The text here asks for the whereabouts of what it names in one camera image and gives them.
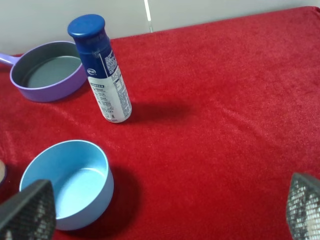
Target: light blue bowl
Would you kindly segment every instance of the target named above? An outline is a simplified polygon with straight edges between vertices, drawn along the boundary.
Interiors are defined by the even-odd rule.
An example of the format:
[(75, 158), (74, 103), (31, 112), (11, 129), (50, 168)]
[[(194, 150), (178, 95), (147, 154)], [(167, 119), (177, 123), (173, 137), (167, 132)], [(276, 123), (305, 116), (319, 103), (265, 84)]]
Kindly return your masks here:
[(19, 191), (39, 179), (53, 185), (56, 228), (83, 228), (107, 209), (114, 178), (100, 147), (89, 141), (70, 140), (41, 152), (26, 168)]

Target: red towel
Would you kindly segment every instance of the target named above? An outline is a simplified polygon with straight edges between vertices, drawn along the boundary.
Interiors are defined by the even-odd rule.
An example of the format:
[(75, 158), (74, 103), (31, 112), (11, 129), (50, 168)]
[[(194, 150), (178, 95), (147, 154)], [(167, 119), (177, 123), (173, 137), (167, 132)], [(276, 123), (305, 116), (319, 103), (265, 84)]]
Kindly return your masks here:
[(320, 178), (320, 10), (300, 7), (115, 39), (132, 115), (105, 120), (86, 83), (26, 100), (0, 68), (0, 202), (65, 140), (105, 151), (114, 195), (56, 240), (290, 240), (291, 176)]

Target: white bottle label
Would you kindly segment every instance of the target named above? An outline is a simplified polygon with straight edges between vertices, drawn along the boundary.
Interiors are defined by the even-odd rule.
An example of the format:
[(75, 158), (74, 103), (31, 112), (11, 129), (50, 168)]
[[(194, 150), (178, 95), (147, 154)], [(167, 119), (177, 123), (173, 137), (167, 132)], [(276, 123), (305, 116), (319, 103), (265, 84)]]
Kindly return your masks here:
[(119, 66), (107, 78), (89, 76), (88, 81), (100, 110), (108, 121), (120, 123), (130, 116), (131, 102)]

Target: purple frying pan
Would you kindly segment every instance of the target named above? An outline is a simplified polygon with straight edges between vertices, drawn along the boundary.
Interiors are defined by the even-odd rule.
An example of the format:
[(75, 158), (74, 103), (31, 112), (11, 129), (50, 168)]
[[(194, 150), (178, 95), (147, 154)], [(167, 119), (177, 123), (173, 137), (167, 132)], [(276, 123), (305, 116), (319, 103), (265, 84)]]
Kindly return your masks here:
[(0, 53), (0, 63), (13, 66), (11, 82), (34, 102), (64, 98), (87, 80), (76, 45), (69, 41), (49, 42), (21, 57)]

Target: gray mesh object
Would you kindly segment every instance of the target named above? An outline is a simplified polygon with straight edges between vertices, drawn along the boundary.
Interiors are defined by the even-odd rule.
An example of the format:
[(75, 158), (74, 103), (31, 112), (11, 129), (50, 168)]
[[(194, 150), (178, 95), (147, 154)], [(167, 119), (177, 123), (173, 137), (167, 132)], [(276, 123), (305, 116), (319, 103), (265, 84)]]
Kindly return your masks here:
[(0, 240), (50, 240), (56, 228), (53, 187), (37, 180), (0, 205)]
[(317, 178), (293, 174), (286, 221), (294, 240), (320, 240), (320, 181)]

